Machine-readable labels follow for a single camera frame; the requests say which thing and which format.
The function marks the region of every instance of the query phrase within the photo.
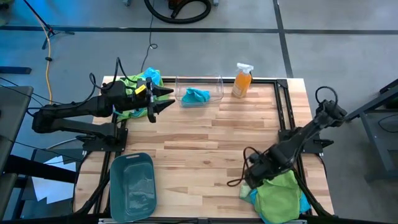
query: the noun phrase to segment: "orange spray bottle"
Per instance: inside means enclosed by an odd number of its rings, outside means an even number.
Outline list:
[[[237,98],[242,98],[246,95],[251,83],[250,71],[254,69],[252,65],[237,63],[239,74],[235,78],[234,87],[232,88],[232,95]]]

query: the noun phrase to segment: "clear plastic container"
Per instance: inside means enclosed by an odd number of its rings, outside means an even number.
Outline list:
[[[196,88],[210,92],[210,99],[206,103],[184,102],[183,97],[187,94],[187,88]],[[221,101],[224,97],[223,77],[214,75],[209,77],[175,77],[175,99],[181,107],[202,107],[209,103]]]

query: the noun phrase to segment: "wooden table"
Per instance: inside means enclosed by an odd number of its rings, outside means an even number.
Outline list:
[[[111,80],[104,77],[103,82]],[[312,119],[304,80],[288,79],[288,84],[296,125],[303,126]],[[243,99],[232,97],[231,89],[232,84],[224,84],[221,102],[205,108],[181,108],[176,102],[157,115],[154,124],[146,117],[127,122],[129,137],[124,154],[146,152],[154,160],[157,208],[152,217],[258,217],[251,204],[238,198],[239,186],[228,187],[226,183],[241,176],[246,146],[263,151],[277,142],[280,128],[274,87],[252,84]],[[93,122],[110,121],[109,117],[94,118]],[[93,152],[83,163],[75,211],[98,186],[103,157],[103,152]],[[333,213],[322,163],[314,155],[304,154],[302,159],[308,188]],[[101,211],[106,206],[108,187]]]

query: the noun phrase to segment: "black hose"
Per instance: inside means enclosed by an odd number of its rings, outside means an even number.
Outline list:
[[[181,11],[181,9],[188,3],[193,2],[193,1],[200,1],[203,4],[206,5],[206,9],[205,11],[195,17],[192,18],[188,18],[188,19],[176,19],[176,16],[179,14],[179,12]],[[161,14],[159,14],[157,11],[155,11],[155,9],[152,7],[152,5],[150,4],[149,0],[144,0],[145,5],[147,6],[148,10],[150,13],[152,13],[152,15],[154,15],[156,18],[160,19],[163,22],[167,22],[170,24],[190,24],[193,22],[197,22],[200,21],[202,19],[204,19],[211,10],[211,3],[209,0],[183,0],[182,2],[180,2],[174,9],[171,18],[165,17]]]

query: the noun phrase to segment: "floor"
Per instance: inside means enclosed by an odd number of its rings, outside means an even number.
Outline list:
[[[129,7],[121,0],[37,0],[31,4],[54,26],[132,27],[125,30],[130,32],[97,30],[54,37],[50,81],[55,100],[84,99],[91,89],[88,74],[93,72],[98,80],[112,75],[116,57],[128,74],[139,73],[149,33],[133,28],[148,28],[151,19],[143,1],[132,0]],[[165,0],[155,0],[155,8],[170,14]],[[193,2],[179,16],[202,10],[201,3]],[[398,77],[397,10],[395,0],[221,0],[206,19],[194,24],[176,26],[154,19],[155,28],[196,29],[158,29],[152,42],[159,48],[149,51],[145,67],[159,69],[162,75],[230,77],[236,74],[236,62],[249,63],[254,65],[255,77],[304,78],[312,110],[317,107],[314,91],[328,85],[338,92],[340,106],[353,111]],[[22,0],[0,15],[9,20],[9,26],[37,29],[37,21]],[[47,51],[40,49],[43,41],[42,32],[0,30],[0,63],[32,68],[30,75],[1,76],[48,96]],[[332,95],[325,91],[320,93],[323,97]],[[92,120],[89,116],[76,119]],[[36,134],[31,122],[26,116],[18,141],[47,147],[74,137],[72,133]],[[369,184],[363,178],[381,165],[361,122],[324,130],[322,137],[335,141],[324,156],[335,213],[343,218],[396,222],[398,182]],[[31,150],[15,145],[12,153],[30,157]],[[38,209],[37,202],[29,203],[25,218],[68,213],[68,202],[54,204],[52,212]]]

